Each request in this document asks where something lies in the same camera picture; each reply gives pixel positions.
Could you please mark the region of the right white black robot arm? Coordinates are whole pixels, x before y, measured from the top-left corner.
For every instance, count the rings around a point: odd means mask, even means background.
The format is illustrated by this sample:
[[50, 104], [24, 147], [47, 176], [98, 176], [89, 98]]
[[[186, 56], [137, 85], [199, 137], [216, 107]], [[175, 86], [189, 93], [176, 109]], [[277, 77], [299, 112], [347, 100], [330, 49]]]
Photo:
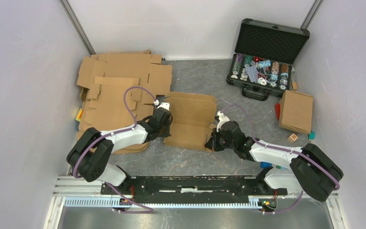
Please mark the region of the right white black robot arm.
[[268, 167], [257, 176], [256, 189], [263, 195], [274, 189], [299, 190], [315, 200], [324, 202], [333, 191], [340, 189], [343, 171], [318, 146], [304, 147], [270, 144], [253, 136], [246, 136], [236, 121], [228, 121], [214, 128], [204, 145], [218, 152], [233, 150], [243, 160], [267, 162], [281, 166]]

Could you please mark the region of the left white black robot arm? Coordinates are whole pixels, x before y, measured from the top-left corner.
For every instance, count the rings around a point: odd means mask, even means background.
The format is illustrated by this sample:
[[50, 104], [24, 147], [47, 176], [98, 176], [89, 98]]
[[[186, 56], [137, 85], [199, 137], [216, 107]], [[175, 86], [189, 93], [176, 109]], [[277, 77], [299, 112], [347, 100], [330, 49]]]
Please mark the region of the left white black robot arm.
[[170, 136], [173, 120], [169, 103], [161, 103], [151, 116], [136, 125], [112, 131], [88, 128], [67, 155], [75, 178], [87, 182], [96, 180], [109, 183], [118, 194], [126, 194], [131, 188], [127, 173], [119, 166], [108, 163], [110, 155], [128, 146], [148, 143]]

